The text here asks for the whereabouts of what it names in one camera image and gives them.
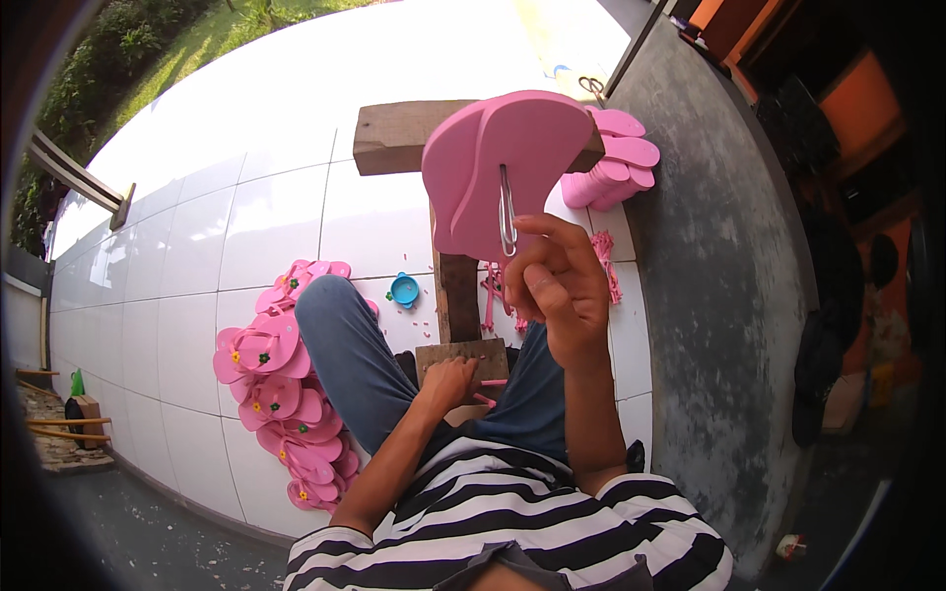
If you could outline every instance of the blue bowl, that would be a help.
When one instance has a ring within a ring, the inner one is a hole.
[[[403,272],[398,273],[391,282],[391,297],[406,308],[413,307],[413,301],[417,299],[419,291],[420,287],[414,278]]]

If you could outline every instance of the metal hook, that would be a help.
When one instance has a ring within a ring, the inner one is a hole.
[[[502,241],[502,253],[507,257],[516,256],[518,234],[513,226],[513,189],[509,186],[506,165],[499,165],[499,240]]]
[[[595,98],[598,99],[598,105],[601,108],[604,108],[604,99],[601,98],[601,93],[604,90],[604,85],[600,80],[596,78],[589,78],[587,76],[582,76],[578,78],[578,85],[592,93]]]

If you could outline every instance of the grass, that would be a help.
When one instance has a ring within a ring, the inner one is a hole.
[[[220,0],[181,33],[165,55],[131,88],[99,131],[93,152],[168,88],[225,53],[271,32],[268,26],[244,17],[252,12],[258,0],[232,1],[236,12],[230,11],[227,3]],[[273,0],[272,3],[288,13],[317,17],[372,4],[373,0]]]

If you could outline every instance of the knee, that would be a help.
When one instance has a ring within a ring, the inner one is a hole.
[[[296,314],[298,316],[299,311],[314,313],[320,309],[338,309],[338,304],[351,299],[354,293],[355,287],[344,277],[339,275],[316,277],[299,296]]]

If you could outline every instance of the green bag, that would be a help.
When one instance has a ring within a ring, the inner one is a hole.
[[[76,369],[72,373],[72,393],[70,396],[82,396],[85,394],[85,386],[82,385],[82,371]]]

